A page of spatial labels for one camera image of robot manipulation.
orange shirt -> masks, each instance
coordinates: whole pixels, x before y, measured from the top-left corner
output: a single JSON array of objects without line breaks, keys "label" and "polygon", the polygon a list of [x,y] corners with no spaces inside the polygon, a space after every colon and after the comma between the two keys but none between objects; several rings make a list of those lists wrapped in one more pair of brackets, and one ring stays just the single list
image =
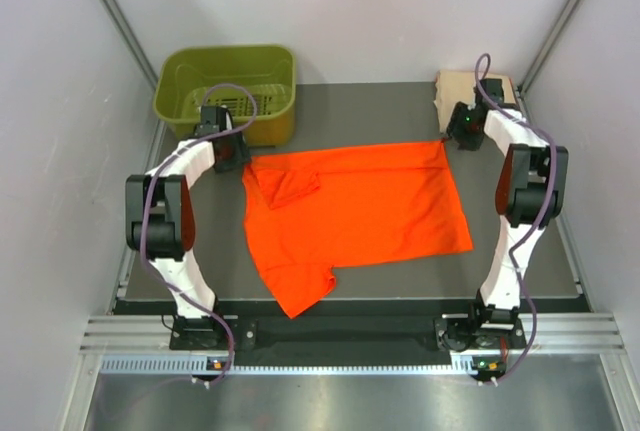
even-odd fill
[{"label": "orange shirt", "polygon": [[333,267],[471,251],[444,144],[383,144],[254,157],[245,230],[290,317],[334,288]]}]

plastic basket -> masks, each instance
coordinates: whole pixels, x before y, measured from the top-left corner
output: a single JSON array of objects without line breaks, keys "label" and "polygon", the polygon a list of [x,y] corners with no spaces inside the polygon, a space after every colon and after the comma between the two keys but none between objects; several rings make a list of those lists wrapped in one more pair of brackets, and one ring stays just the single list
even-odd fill
[{"label": "plastic basket", "polygon": [[[295,126],[295,58],[276,45],[187,48],[164,63],[153,108],[173,133],[182,139],[200,122],[205,92],[219,83],[245,87],[258,103],[258,118],[244,131],[250,146],[281,145],[289,141]],[[244,93],[216,90],[207,104],[226,106],[236,125],[252,113]]]}]

white panel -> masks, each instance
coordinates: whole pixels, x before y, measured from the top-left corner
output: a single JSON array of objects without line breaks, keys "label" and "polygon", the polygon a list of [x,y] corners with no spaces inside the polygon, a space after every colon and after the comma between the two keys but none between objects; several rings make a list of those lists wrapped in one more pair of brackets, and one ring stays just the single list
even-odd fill
[{"label": "white panel", "polygon": [[564,213],[589,288],[640,374],[638,10],[638,0],[586,0],[527,101],[569,149]]},{"label": "white panel", "polygon": [[0,0],[0,425],[50,430],[124,246],[151,89],[99,0]]},{"label": "white panel", "polygon": [[433,80],[484,51],[522,78],[564,0],[119,0],[154,66],[194,45],[290,46],[304,83]]}]

purple cable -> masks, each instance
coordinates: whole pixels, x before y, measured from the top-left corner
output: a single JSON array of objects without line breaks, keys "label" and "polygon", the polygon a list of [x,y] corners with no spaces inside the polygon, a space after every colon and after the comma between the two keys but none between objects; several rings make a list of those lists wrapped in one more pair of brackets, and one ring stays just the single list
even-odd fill
[{"label": "purple cable", "polygon": [[[218,382],[220,382],[220,380],[222,380],[222,378],[224,378],[224,376],[227,374],[227,371],[229,371],[229,369],[231,368],[231,363],[233,362],[233,355],[234,355],[234,349],[235,349],[235,340],[233,338],[233,332],[231,331],[231,328],[229,328],[229,325],[224,321],[224,319],[222,319],[218,314],[214,313],[213,310],[205,308],[200,303],[191,299],[189,296],[186,296],[184,292],[181,289],[179,289],[177,286],[171,283],[168,283],[164,279],[162,279],[162,277],[160,276],[160,272],[147,259],[147,233],[149,231],[149,215],[151,214],[151,202],[153,200],[153,191],[156,188],[156,184],[158,183],[158,178],[160,177],[160,174],[162,173],[162,171],[165,170],[167,166],[173,163],[176,159],[178,159],[179,156],[181,156],[183,153],[185,153],[187,150],[191,149],[192,147],[200,143],[212,141],[214,139],[217,139],[223,136],[229,136],[230,134],[240,133],[245,129],[247,129],[249,126],[251,126],[251,124],[256,120],[258,116],[258,103],[246,88],[243,88],[242,86],[238,86],[237,84],[221,83],[221,84],[216,84],[215,86],[209,88],[205,93],[204,98],[202,98],[202,106],[206,104],[207,99],[209,98],[209,96],[211,96],[211,93],[213,93],[214,91],[220,88],[233,88],[246,94],[253,106],[253,113],[251,114],[251,118],[249,118],[249,120],[245,124],[243,124],[242,126],[238,126],[237,128],[227,129],[226,131],[209,134],[207,136],[203,136],[202,138],[196,139],[195,141],[180,148],[176,153],[169,156],[169,158],[167,158],[165,161],[162,162],[160,166],[158,166],[158,169],[156,169],[156,172],[151,177],[151,182],[149,183],[149,189],[147,190],[147,197],[144,202],[144,211],[142,214],[142,232],[140,236],[140,262],[142,263],[142,267],[144,268],[144,270],[147,271],[147,273],[149,273],[149,275],[153,279],[164,284],[167,288],[169,288],[173,292],[178,293],[180,297],[184,299],[187,303],[189,303],[191,306],[198,309],[199,311],[202,311],[203,315],[210,316],[211,318],[213,318],[216,322],[220,324],[220,326],[224,328],[224,331],[227,334],[227,338],[229,340],[229,357],[226,363],[224,364],[224,367],[220,371],[220,374],[210,382],[210,386],[213,386]],[[139,396],[138,398],[136,398],[133,401],[133,403],[127,406],[124,410],[120,411],[119,413],[117,413],[116,415],[108,419],[116,420],[120,418],[121,416],[129,412],[131,409],[133,409],[135,406],[137,406],[143,399],[148,397],[151,393],[156,391],[158,388],[161,388],[165,384],[173,383],[175,381],[183,381],[186,379],[190,379],[190,378],[184,378],[184,377],[169,378],[165,381],[158,383],[157,385],[153,386],[149,391],[145,392],[142,396]],[[100,409],[103,411],[103,414],[104,414],[104,403],[102,402],[102,400],[100,400]]]},{"label": "purple cable", "polygon": [[[480,76],[480,64],[482,63],[482,61],[485,58],[487,60],[487,67],[485,68],[484,73],[482,74],[482,78],[480,78],[479,77]],[[549,205],[551,204],[551,198],[553,197],[553,187],[554,187],[555,182],[556,182],[556,168],[557,168],[557,154],[558,153],[557,153],[556,144],[553,141],[553,138],[547,132],[543,131],[540,128],[536,128],[534,126],[531,126],[525,121],[515,120],[513,118],[513,116],[511,116],[509,113],[507,113],[504,109],[502,109],[498,105],[498,103],[496,103],[494,100],[492,100],[489,97],[487,92],[482,87],[482,84],[480,84],[480,80],[484,79],[487,76],[487,73],[489,72],[489,67],[490,66],[491,66],[491,55],[489,53],[484,53],[478,58],[478,61],[476,61],[476,67],[475,67],[475,70],[474,70],[476,88],[478,89],[478,91],[480,92],[480,94],[482,95],[484,100],[489,104],[489,106],[491,106],[493,109],[498,111],[503,116],[505,116],[505,117],[509,118],[510,120],[514,121],[515,123],[519,124],[523,128],[526,128],[526,129],[529,129],[530,131],[533,131],[541,139],[543,139],[544,141],[549,143],[549,148],[550,148],[550,151],[551,151],[550,152],[550,157],[549,157],[549,179],[547,179],[547,189],[546,189],[545,194],[544,194],[544,200],[542,201],[542,206],[540,207],[540,211],[538,211],[538,214],[536,215],[535,219],[533,220],[533,224],[531,225],[531,228],[529,229],[529,231],[527,231],[527,233],[522,237],[522,239],[520,239],[520,241],[518,241],[516,244],[514,244],[509,249],[509,258],[511,258],[511,262],[513,263],[513,267],[515,268],[516,278],[518,279],[518,285],[520,286],[520,291],[524,295],[525,301],[527,302],[527,304],[529,304],[529,307],[531,308],[531,335],[529,336],[529,341],[527,342],[527,345],[525,346],[524,350],[522,351],[522,354],[520,356],[518,356],[518,359],[516,360],[515,363],[513,363],[513,366],[511,366],[511,368],[509,368],[507,370],[507,372],[501,378],[499,378],[497,380],[498,382],[501,382],[504,379],[506,379],[508,376],[513,374],[513,372],[516,369],[518,369],[518,367],[520,367],[520,364],[522,364],[524,359],[529,354],[529,351],[531,351],[531,348],[533,347],[533,341],[535,340],[536,334],[538,332],[538,311],[536,309],[535,303],[533,302],[533,299],[531,298],[531,295],[529,294],[529,290],[527,289],[527,286],[524,283],[524,279],[522,278],[522,275],[520,274],[520,271],[519,271],[520,265],[518,264],[518,261],[517,261],[517,259],[515,257],[515,251],[520,246],[522,246],[533,235],[533,233],[536,231],[536,229],[538,229],[538,227],[540,226],[540,223],[542,223],[542,220],[544,219],[544,216],[547,214],[547,211],[549,209]]]}]

